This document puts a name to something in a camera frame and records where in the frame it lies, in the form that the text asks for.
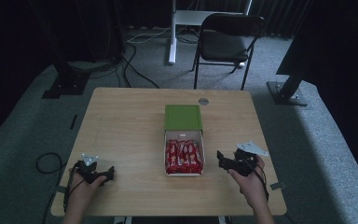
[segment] black stand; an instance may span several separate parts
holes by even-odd
[[[276,105],[308,105],[299,89],[297,89],[289,98],[282,97],[282,86],[284,86],[284,84],[284,82],[267,82],[269,92]]]
[[[42,31],[47,39],[47,51],[57,69],[58,76],[49,91],[45,91],[42,99],[58,99],[62,94],[81,95],[86,88],[90,73],[75,71],[65,60],[57,36],[54,34],[41,0],[28,0],[36,15]]]
[[[59,99],[61,95],[81,95],[89,81],[90,73],[72,70],[74,80],[66,81],[67,75],[58,74],[50,90],[43,93],[42,99]]]

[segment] forearm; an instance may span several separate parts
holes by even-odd
[[[255,223],[257,224],[274,224],[274,219],[272,214],[269,211],[269,205],[267,203],[262,203],[253,208]]]
[[[63,224],[81,224],[83,213],[77,211],[67,211],[63,217]]]

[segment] small round sticker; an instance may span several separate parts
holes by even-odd
[[[207,104],[209,104],[209,101],[208,101],[208,99],[200,98],[199,103],[200,103],[200,105],[207,105]]]

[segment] wooden table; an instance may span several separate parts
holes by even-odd
[[[164,166],[165,105],[200,106],[205,150],[199,177],[168,177]],[[115,166],[115,179],[99,188],[89,216],[246,216],[252,209],[232,177],[218,167],[216,151],[233,159],[236,144],[253,141],[265,150],[266,141],[247,91],[151,90],[98,88],[94,91],[68,161],[81,154],[99,156],[97,171]],[[277,176],[270,157],[263,157],[268,185]],[[61,186],[66,186],[65,172]],[[269,191],[273,215],[286,205],[279,189]],[[63,216],[63,194],[51,206]]]

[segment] black chair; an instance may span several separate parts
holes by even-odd
[[[214,13],[208,16],[200,27],[199,43],[191,70],[194,71],[196,67],[194,90],[197,88],[200,64],[234,66],[230,72],[232,74],[240,63],[247,61],[241,86],[243,91],[254,44],[263,34],[264,27],[264,19],[257,16],[227,13]],[[213,63],[200,63],[200,57]]]

